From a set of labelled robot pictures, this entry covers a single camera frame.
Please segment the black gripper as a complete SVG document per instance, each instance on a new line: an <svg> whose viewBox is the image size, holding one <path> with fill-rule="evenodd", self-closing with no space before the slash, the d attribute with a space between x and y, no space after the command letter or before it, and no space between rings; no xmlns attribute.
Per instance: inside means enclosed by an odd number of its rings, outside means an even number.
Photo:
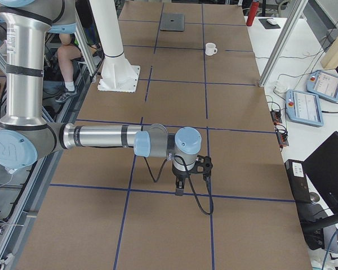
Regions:
<svg viewBox="0 0 338 270"><path fill-rule="evenodd" d="M189 178L190 173L185 171L181 171L177 169L175 166L172 166L172 172L176 177L176 190L175 195L176 196L182 196L184 194L184 188L185 188L185 181Z"/></svg>

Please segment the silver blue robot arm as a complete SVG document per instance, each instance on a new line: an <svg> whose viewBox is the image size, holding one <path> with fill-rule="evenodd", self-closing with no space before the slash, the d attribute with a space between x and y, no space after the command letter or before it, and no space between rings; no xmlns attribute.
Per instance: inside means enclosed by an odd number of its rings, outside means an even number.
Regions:
<svg viewBox="0 0 338 270"><path fill-rule="evenodd" d="M21 169L73 147L132 148L135 155L172 161L176 194L203 166L202 137L192 127L169 133L160 124L77 126L42 117L45 36L74 33L74 1L0 1L7 25L7 111L0 119L0 164Z"/></svg>

